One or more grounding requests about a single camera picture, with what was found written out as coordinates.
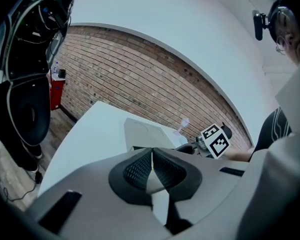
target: white table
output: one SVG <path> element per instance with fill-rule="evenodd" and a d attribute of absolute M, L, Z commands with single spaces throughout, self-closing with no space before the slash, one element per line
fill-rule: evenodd
<path fill-rule="evenodd" d="M 175 129 L 98 101 L 74 125 L 55 152 L 38 196 L 84 165 L 127 152 L 124 129 L 127 118 L 161 127 L 175 148 L 182 145 L 174 134 Z"/>

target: red cabinet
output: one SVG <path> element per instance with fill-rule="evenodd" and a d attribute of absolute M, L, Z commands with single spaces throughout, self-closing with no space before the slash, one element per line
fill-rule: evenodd
<path fill-rule="evenodd" d="M 60 107 L 62 89 L 64 87 L 65 78 L 59 78 L 57 74 L 47 74 L 50 86 L 50 110 L 56 110 Z"/>

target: wooden floor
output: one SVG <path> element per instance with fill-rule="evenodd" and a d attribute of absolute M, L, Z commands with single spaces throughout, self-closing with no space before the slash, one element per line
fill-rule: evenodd
<path fill-rule="evenodd" d="M 75 123 L 60 109 L 51 112 L 48 134 L 40 144 L 43 156 L 39 160 L 39 171 L 43 176 L 59 145 L 74 125 Z M 7 189 L 10 199 L 20 198 L 27 191 L 32 190 L 35 183 L 30 177 L 34 179 L 35 174 L 27 174 L 24 169 L 18 167 L 0 141 L 0 190 L 2 197 L 6 198 L 3 194 L 4 188 Z M 37 197 L 39 187 L 40 185 L 37 185 L 34 191 L 28 193 L 22 200 L 14 201 L 13 204 L 24 211 Z"/>

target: black mesh panel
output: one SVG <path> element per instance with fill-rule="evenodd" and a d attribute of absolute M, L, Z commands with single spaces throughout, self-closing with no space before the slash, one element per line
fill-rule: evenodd
<path fill-rule="evenodd" d="M 173 188 L 178 185 L 187 175 L 184 168 L 158 152 L 153 152 L 153 168 L 162 185 L 166 189 Z"/>
<path fill-rule="evenodd" d="M 123 171 L 123 177 L 130 185 L 146 190 L 151 169 L 151 153 L 148 153 L 128 165 Z"/>

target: shoe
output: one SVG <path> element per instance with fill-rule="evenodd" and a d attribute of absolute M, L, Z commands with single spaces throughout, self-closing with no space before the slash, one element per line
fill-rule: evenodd
<path fill-rule="evenodd" d="M 36 165 L 36 169 L 35 169 L 35 170 L 27 170 L 27 171 L 29 171 L 29 172 L 31 172 L 31 173 L 36 173 L 37 171 L 39 171 L 39 166 Z"/>
<path fill-rule="evenodd" d="M 41 150 L 41 146 L 40 145 L 36 145 L 36 146 L 29 146 L 28 144 L 24 143 L 22 141 L 22 145 L 25 148 L 25 150 L 33 155 L 36 159 L 40 159 L 42 158 L 42 150 Z"/>

